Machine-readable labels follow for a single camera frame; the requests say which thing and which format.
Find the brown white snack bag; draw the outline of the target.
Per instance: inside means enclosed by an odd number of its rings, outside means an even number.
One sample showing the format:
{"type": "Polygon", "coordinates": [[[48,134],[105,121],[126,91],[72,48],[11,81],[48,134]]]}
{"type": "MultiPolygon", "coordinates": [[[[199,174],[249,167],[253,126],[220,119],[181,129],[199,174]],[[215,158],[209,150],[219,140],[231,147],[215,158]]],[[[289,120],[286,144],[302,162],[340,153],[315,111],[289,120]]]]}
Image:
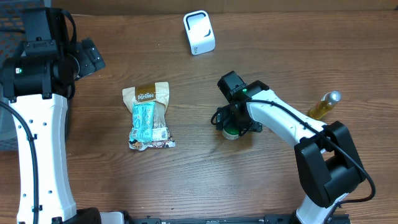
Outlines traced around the brown white snack bag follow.
{"type": "Polygon", "coordinates": [[[145,151],[148,148],[175,147],[175,141],[165,122],[165,114],[170,97],[170,89],[167,82],[156,82],[125,88],[122,90],[122,95],[123,102],[131,114],[133,104],[155,103],[152,142],[131,141],[129,138],[129,147],[131,149],[145,151]]]}

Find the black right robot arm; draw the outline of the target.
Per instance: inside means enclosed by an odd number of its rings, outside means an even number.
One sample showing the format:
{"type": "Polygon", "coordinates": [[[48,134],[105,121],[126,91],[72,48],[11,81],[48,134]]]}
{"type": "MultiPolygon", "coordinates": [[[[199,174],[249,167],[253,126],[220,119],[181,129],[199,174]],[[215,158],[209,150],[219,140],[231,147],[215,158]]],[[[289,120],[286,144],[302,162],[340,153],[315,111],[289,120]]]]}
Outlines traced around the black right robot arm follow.
{"type": "Polygon", "coordinates": [[[218,88],[228,101],[211,122],[228,139],[269,128],[293,147],[300,184],[306,196],[292,214],[265,215],[264,223],[350,223],[335,211],[364,182],[366,175],[348,128],[325,124],[297,111],[260,81],[247,84],[234,71],[218,88]]]}

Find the teal snack packet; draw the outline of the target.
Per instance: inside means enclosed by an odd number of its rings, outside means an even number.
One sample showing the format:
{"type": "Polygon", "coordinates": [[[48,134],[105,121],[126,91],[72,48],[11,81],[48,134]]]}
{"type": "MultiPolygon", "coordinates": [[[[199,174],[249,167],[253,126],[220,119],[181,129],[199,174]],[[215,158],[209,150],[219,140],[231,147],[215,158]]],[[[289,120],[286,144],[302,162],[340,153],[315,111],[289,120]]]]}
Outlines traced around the teal snack packet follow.
{"type": "Polygon", "coordinates": [[[133,104],[131,141],[152,142],[155,103],[133,104]]]}

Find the yellow liquid glass bottle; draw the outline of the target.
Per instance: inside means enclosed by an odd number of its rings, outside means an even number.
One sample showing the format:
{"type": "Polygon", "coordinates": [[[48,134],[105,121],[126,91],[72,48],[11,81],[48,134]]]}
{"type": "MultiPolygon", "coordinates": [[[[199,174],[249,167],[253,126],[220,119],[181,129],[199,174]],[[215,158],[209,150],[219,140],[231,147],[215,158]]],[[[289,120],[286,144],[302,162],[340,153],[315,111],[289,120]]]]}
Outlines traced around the yellow liquid glass bottle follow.
{"type": "Polygon", "coordinates": [[[309,109],[307,116],[315,120],[321,120],[341,99],[342,93],[340,91],[333,90],[326,93],[315,106],[309,109]]]}

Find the green white yogurt cup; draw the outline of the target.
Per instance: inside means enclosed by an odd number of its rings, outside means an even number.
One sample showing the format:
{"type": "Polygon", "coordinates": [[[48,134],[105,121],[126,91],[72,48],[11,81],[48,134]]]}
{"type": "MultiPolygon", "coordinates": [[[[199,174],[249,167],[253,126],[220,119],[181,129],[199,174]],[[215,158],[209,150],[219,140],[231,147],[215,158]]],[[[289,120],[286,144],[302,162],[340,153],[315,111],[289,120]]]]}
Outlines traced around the green white yogurt cup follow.
{"type": "Polygon", "coordinates": [[[228,140],[236,140],[239,138],[239,129],[234,124],[227,124],[224,126],[222,133],[228,140]]]}

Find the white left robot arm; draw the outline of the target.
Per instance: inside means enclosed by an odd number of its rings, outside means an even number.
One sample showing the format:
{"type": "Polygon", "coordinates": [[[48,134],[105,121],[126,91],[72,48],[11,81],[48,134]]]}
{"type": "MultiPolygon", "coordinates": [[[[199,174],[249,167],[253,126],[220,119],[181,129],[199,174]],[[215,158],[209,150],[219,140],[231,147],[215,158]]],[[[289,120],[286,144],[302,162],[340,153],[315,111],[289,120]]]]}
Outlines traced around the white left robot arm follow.
{"type": "Polygon", "coordinates": [[[65,130],[75,82],[105,67],[91,39],[77,41],[72,15],[42,7],[22,13],[23,55],[1,68],[1,106],[16,127],[21,197],[18,223],[100,223],[97,208],[77,209],[67,171],[65,130]]]}

